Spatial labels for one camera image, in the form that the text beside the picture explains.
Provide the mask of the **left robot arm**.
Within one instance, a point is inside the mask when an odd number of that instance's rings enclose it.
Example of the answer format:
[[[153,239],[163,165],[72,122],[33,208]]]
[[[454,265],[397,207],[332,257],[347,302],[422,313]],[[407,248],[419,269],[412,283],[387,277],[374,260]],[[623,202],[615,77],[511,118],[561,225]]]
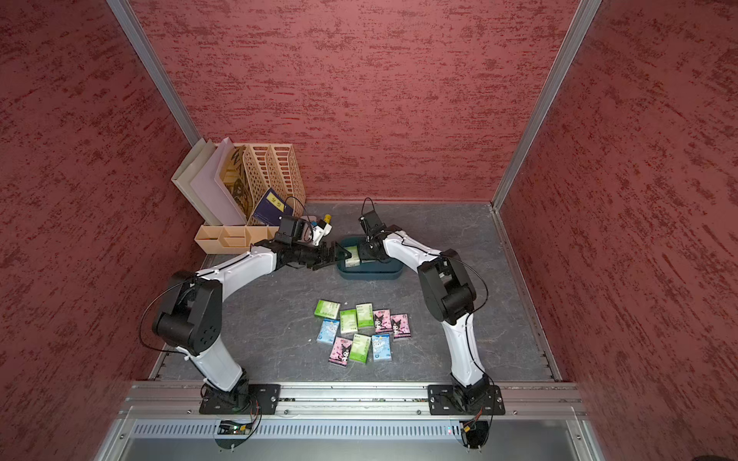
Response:
[[[241,414],[253,405],[248,378],[221,337],[223,302],[250,282],[285,266],[296,264],[315,271],[350,257],[336,242],[314,246],[261,240],[248,252],[211,269],[180,271],[172,277],[152,330],[203,376],[203,409]]]

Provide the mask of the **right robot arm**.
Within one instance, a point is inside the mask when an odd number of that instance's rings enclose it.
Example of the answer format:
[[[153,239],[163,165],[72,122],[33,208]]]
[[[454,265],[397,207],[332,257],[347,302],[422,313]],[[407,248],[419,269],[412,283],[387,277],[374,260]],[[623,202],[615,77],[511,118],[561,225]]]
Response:
[[[477,291],[459,254],[432,249],[403,230],[366,236],[357,250],[361,261],[396,259],[417,274],[426,308],[448,344],[452,401],[464,412],[481,405],[493,392],[493,381],[482,366],[474,333]]]

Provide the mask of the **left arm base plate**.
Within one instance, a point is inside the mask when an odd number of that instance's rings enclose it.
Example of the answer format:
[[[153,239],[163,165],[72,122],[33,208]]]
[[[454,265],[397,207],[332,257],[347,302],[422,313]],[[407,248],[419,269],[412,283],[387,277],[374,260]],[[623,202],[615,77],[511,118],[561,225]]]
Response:
[[[244,384],[226,392],[205,384],[201,415],[274,415],[282,387],[279,384]]]

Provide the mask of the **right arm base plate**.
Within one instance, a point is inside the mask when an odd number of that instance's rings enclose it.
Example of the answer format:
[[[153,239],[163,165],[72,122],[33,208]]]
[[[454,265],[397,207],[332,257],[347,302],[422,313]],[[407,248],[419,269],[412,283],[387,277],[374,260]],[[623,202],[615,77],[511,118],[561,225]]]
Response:
[[[497,385],[462,388],[455,384],[432,384],[427,390],[430,414],[434,416],[505,415],[505,403]]]

